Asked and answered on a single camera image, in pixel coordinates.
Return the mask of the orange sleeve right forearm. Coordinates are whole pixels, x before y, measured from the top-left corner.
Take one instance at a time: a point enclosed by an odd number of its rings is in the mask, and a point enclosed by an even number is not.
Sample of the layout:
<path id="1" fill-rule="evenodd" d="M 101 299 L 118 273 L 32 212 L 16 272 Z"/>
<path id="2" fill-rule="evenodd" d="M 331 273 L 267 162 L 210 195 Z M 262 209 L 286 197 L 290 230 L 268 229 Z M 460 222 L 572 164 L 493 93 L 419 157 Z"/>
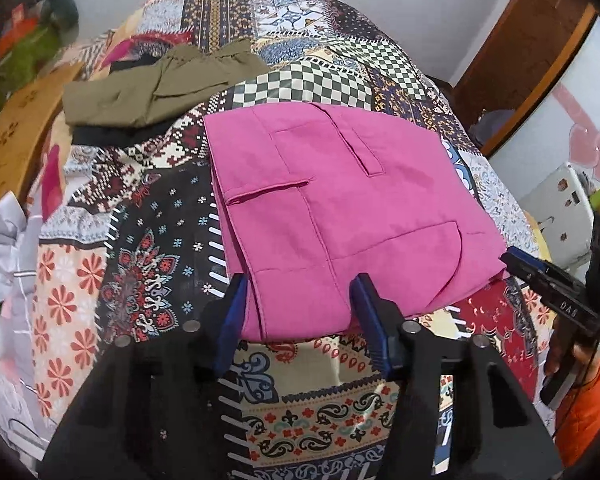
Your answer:
<path id="1" fill-rule="evenodd" d="M 556 448 L 565 467 L 573 465 L 600 431 L 600 366 L 594 377 L 570 390 L 556 411 Z"/>

